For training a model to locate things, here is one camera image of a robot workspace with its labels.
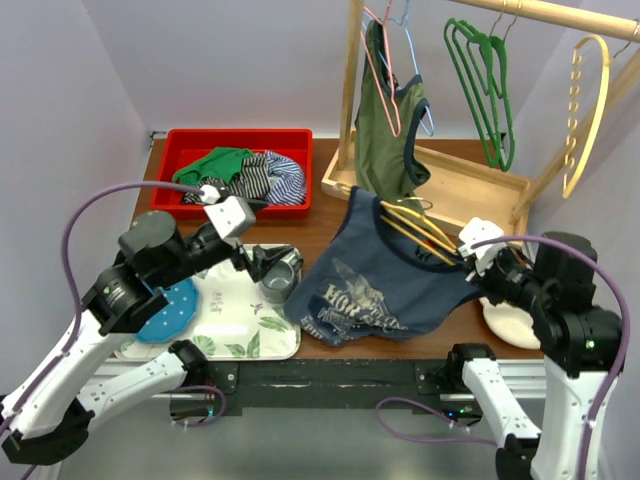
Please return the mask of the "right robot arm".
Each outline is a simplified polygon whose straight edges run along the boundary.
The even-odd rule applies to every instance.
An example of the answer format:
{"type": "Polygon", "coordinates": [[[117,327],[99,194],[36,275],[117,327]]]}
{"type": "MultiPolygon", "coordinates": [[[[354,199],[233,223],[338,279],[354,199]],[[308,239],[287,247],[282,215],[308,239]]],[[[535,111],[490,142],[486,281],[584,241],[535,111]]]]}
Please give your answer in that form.
{"type": "Polygon", "coordinates": [[[532,318],[544,354],[541,426],[526,419],[483,344],[456,344],[445,364],[448,386],[471,392],[491,428],[501,479],[594,479],[601,421],[629,343],[629,309],[598,265],[591,242],[566,232],[522,236],[537,244],[532,266],[520,262],[495,224],[472,219],[459,233],[467,280],[493,304],[532,318]]]}

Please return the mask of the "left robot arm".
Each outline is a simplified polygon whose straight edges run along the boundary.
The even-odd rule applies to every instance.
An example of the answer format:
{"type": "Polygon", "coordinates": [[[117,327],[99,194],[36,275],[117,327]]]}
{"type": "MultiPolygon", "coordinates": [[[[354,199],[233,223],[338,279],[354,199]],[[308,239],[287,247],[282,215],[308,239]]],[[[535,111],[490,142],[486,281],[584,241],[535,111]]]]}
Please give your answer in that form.
{"type": "Polygon", "coordinates": [[[113,265],[84,295],[79,316],[28,380],[1,398],[2,449],[11,463],[54,465],[99,426],[147,398],[204,389],[208,361],[190,340],[172,342],[158,357],[115,378],[89,381],[167,306],[167,289],[224,261],[259,282],[293,251],[290,245],[245,250],[240,237],[255,215],[241,198],[229,197],[209,211],[209,221],[188,237],[166,211],[138,216],[119,237],[113,265]]]}

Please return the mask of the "navy blue tank top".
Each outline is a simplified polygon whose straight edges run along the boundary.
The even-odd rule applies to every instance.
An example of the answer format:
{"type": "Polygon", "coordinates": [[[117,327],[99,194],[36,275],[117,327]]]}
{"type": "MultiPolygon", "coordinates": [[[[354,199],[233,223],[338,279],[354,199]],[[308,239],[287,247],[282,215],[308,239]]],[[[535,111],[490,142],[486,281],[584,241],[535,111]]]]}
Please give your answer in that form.
{"type": "Polygon", "coordinates": [[[367,336],[407,340],[481,297],[459,261],[422,252],[385,214],[377,196],[352,188],[340,228],[283,307],[287,320],[334,347],[367,336]]]}

